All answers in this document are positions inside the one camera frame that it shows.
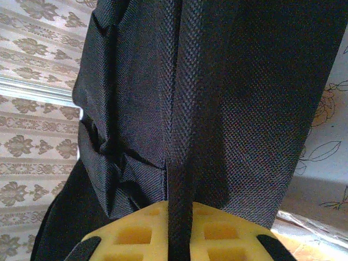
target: black bag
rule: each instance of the black bag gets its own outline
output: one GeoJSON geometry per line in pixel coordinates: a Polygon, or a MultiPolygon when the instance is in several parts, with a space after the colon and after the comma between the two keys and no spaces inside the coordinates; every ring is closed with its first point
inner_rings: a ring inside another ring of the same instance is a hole
{"type": "Polygon", "coordinates": [[[192,202],[270,228],[345,26],[345,1],[99,0],[73,100],[80,159],[31,260],[169,200],[189,260],[192,202]]]}

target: patterned wallpaper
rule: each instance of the patterned wallpaper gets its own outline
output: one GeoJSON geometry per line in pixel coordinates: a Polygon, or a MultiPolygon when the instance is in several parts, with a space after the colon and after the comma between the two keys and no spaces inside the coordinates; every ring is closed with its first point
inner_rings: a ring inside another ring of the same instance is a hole
{"type": "Polygon", "coordinates": [[[0,96],[0,261],[29,260],[77,158],[79,109],[0,96]]]}
{"type": "Polygon", "coordinates": [[[0,1],[0,76],[71,90],[96,3],[0,1]]]}

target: yellow plastic grid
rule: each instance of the yellow plastic grid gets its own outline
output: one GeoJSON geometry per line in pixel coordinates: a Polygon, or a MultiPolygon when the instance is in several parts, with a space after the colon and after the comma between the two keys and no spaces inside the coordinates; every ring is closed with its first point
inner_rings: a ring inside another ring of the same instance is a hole
{"type": "MultiPolygon", "coordinates": [[[[102,240],[90,261],[167,261],[168,203],[155,203],[92,233],[102,240]]],[[[270,261],[257,240],[268,229],[221,210],[193,204],[191,261],[270,261]]]]}

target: square hole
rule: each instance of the square hole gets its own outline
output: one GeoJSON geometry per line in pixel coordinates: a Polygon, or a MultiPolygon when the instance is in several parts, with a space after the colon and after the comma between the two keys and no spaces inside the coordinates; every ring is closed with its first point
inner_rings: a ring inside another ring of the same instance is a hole
{"type": "Polygon", "coordinates": [[[142,261],[142,254],[118,254],[117,256],[106,256],[104,261],[142,261]]]}
{"type": "Polygon", "coordinates": [[[150,244],[152,229],[150,227],[127,227],[119,232],[115,244],[136,245],[150,244]]]}
{"type": "Polygon", "coordinates": [[[204,226],[204,238],[207,240],[234,239],[238,238],[238,235],[230,223],[217,222],[207,223],[204,226]]]}
{"type": "Polygon", "coordinates": [[[247,261],[243,248],[211,248],[208,256],[210,261],[247,261]]]}

